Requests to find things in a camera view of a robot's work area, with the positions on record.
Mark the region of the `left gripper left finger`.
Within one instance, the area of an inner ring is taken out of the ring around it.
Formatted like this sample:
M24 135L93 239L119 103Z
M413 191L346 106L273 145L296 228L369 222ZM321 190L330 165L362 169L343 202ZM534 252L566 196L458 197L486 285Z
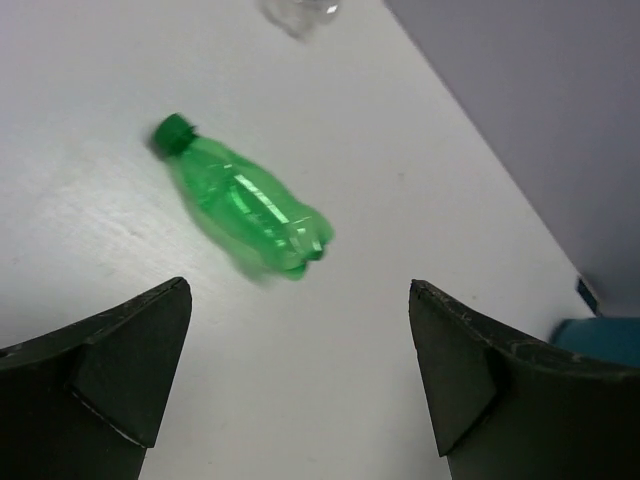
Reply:
M1 351L4 479L136 479L156 444L192 312L176 277Z

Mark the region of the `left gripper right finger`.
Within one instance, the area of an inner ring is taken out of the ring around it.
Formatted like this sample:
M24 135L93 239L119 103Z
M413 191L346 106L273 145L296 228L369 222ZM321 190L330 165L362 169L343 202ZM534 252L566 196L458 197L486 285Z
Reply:
M635 479L639 372L552 346L424 280L409 320L455 479Z

